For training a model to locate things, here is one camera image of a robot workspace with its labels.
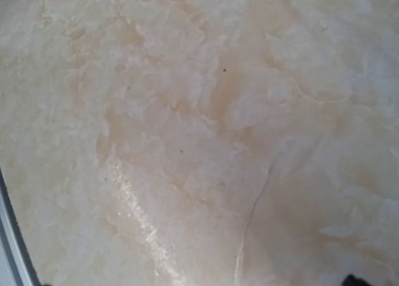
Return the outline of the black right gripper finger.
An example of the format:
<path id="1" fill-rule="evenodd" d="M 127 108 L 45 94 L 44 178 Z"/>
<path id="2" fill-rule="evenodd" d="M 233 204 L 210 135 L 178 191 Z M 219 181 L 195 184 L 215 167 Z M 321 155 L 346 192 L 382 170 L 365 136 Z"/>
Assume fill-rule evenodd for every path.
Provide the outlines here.
<path id="1" fill-rule="evenodd" d="M 359 277 L 350 274 L 346 276 L 346 278 L 344 278 L 342 286 L 371 286 L 371 284 L 365 281 L 364 279 L 361 279 Z"/>

